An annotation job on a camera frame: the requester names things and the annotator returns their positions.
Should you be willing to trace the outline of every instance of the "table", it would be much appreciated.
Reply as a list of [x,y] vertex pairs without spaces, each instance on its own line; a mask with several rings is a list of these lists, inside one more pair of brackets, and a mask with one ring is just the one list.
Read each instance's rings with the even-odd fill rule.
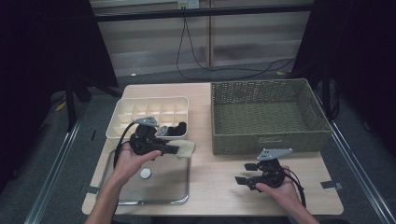
[[[185,204],[151,204],[119,206],[116,214],[136,216],[285,216],[286,212],[266,193],[250,191],[235,183],[234,176],[244,173],[245,163],[256,162],[257,155],[214,156],[211,148],[210,83],[132,85],[125,88],[123,98],[141,97],[189,98],[188,140],[195,143],[191,158],[190,197]],[[109,153],[116,144],[108,139],[91,186],[98,187]],[[319,152],[292,153],[279,159],[297,174],[313,215],[339,215],[344,207],[335,189],[324,189],[320,183],[331,180]],[[82,205],[89,214],[95,194],[87,193]]]

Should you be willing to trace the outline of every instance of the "power cord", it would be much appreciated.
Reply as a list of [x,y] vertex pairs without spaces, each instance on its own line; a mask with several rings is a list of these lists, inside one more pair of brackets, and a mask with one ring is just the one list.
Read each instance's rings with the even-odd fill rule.
[[[276,70],[282,69],[282,68],[286,67],[289,63],[291,63],[292,61],[295,60],[295,57],[294,57],[294,58],[291,58],[291,59],[280,59],[280,60],[276,60],[276,61],[271,62],[271,63],[268,65],[268,67],[267,67],[266,69],[264,69],[264,70],[261,70],[261,69],[251,69],[251,68],[218,68],[218,69],[205,68],[205,67],[201,66],[201,64],[198,62],[198,60],[197,60],[197,58],[196,58],[196,56],[195,56],[195,52],[194,52],[193,44],[192,44],[192,40],[191,40],[191,35],[190,35],[189,25],[187,24],[186,18],[184,18],[183,32],[181,33],[180,44],[179,44],[179,46],[178,46],[178,51],[177,51],[177,62],[176,62],[176,66],[177,66],[177,71],[180,73],[180,75],[181,75],[182,77],[186,78],[186,79],[190,79],[190,80],[200,80],[200,81],[206,80],[206,79],[204,79],[204,78],[186,77],[186,76],[180,71],[180,69],[179,69],[179,67],[178,67],[178,59],[179,59],[179,56],[180,56],[180,49],[181,49],[181,46],[182,46],[182,43],[183,43],[183,36],[184,36],[185,31],[186,31],[186,28],[187,28],[187,34],[188,34],[188,37],[189,37],[189,40],[190,40],[190,47],[191,47],[192,56],[193,56],[195,62],[196,62],[202,69],[204,69],[204,70],[206,70],[206,71],[209,71],[209,72],[230,71],[230,70],[259,72],[259,73],[256,73],[256,74],[253,74],[253,75],[250,75],[250,76],[246,76],[246,77],[231,78],[231,79],[224,79],[224,78],[222,78],[222,79],[218,79],[218,80],[238,80],[238,79],[256,77],[256,76],[261,75],[261,74],[263,74],[263,73],[265,73],[265,72],[272,72],[272,71],[276,71]],[[284,65],[278,67],[278,68],[270,69],[271,66],[272,66],[274,63],[281,62],[281,61],[288,61],[288,62],[285,63]]]

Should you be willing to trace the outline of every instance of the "wicker basket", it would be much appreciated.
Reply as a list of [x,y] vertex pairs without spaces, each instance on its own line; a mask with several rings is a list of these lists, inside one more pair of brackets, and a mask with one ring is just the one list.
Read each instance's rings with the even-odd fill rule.
[[332,135],[305,79],[211,83],[213,154],[319,151]]

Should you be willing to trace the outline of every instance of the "hand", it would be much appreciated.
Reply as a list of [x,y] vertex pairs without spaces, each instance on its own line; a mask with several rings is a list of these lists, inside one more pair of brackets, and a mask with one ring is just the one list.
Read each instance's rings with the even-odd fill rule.
[[[283,166],[283,168],[287,169],[284,171],[287,175],[290,175],[290,171],[288,171],[289,166]],[[287,204],[300,203],[293,181],[287,176],[282,185],[277,189],[273,189],[263,183],[257,183],[256,188],[270,194],[282,207]]]
[[161,156],[160,150],[151,151],[148,154],[139,156],[134,153],[131,146],[126,143],[122,145],[120,156],[117,161],[116,168],[112,175],[116,176],[122,185],[125,185],[128,180],[139,171],[143,163],[152,161]]

